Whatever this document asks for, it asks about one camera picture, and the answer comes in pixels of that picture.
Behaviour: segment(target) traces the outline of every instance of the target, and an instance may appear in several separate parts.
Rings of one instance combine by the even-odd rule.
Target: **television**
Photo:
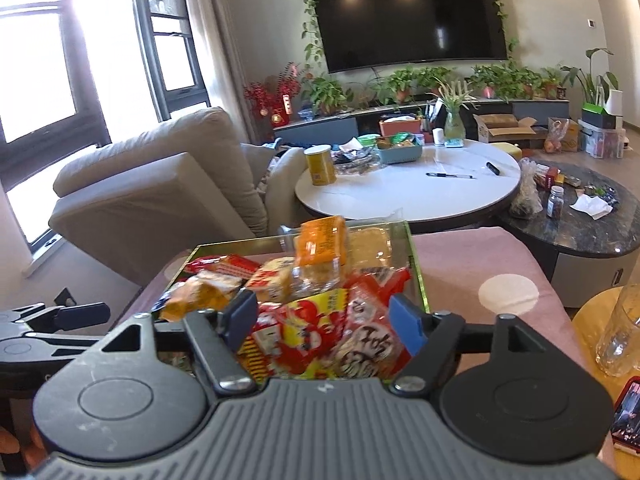
[[[329,72],[506,59],[497,0],[316,0]]]

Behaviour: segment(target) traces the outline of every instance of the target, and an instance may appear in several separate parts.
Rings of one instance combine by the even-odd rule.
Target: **black marble table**
[[[556,284],[567,290],[582,288],[588,291],[586,294],[624,285],[640,254],[638,199],[621,184],[588,168],[543,159],[536,159],[536,162],[555,166],[562,173],[579,178],[583,186],[612,187],[617,192],[620,204],[605,217],[594,220],[587,213],[570,207],[578,197],[575,189],[565,184],[560,219],[553,220],[546,215],[549,193],[540,190],[543,211],[532,219],[523,220],[511,217],[507,210],[498,215],[498,225],[529,248],[561,299],[562,294]],[[568,280],[571,283],[559,283]],[[565,303],[564,306],[576,305]]]

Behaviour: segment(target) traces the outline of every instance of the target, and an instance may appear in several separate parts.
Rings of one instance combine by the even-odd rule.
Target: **white logo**
[[[327,394],[329,390],[335,390],[335,386],[331,383],[324,383],[322,386],[318,386],[318,391]]]

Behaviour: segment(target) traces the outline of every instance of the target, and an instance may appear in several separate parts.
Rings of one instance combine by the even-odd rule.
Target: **glass cup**
[[[640,283],[620,292],[595,357],[600,369],[614,377],[627,374],[640,358]]]

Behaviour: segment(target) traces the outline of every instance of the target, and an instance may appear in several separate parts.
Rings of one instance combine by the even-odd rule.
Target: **floor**
[[[632,149],[626,151],[622,159],[598,160],[585,152],[558,153],[557,155],[540,152],[540,155],[546,160],[567,162],[597,171],[622,184],[640,200],[640,133],[627,129],[626,136],[629,138]],[[640,283],[640,260],[636,263],[629,283]]]

